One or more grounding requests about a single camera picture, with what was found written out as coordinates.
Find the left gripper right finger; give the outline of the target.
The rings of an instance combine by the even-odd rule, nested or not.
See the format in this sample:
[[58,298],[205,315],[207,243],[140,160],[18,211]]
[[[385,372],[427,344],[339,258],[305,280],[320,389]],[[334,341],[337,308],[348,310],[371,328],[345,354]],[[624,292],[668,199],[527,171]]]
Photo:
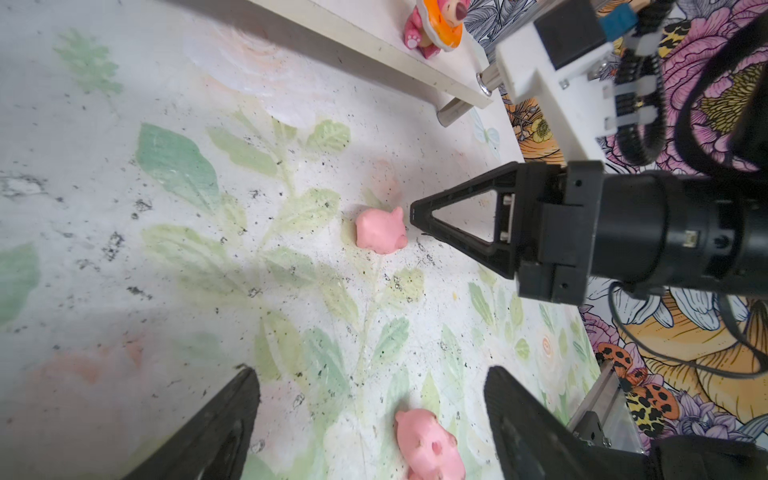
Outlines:
[[505,368],[489,369],[484,399],[505,479],[645,479],[646,457],[589,446]]

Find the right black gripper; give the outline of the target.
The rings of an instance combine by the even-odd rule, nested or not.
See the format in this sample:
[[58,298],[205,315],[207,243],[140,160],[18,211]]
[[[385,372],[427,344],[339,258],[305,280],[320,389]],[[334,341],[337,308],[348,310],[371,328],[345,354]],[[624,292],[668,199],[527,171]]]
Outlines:
[[767,184],[597,161],[507,163],[413,202],[410,223],[529,299],[579,305],[590,278],[767,297]]

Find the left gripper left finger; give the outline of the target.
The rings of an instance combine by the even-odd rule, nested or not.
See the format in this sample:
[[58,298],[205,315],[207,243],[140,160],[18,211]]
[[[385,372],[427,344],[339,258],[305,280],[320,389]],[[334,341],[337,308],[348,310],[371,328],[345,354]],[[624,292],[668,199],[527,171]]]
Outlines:
[[255,370],[241,369],[128,479],[239,479],[260,405]]

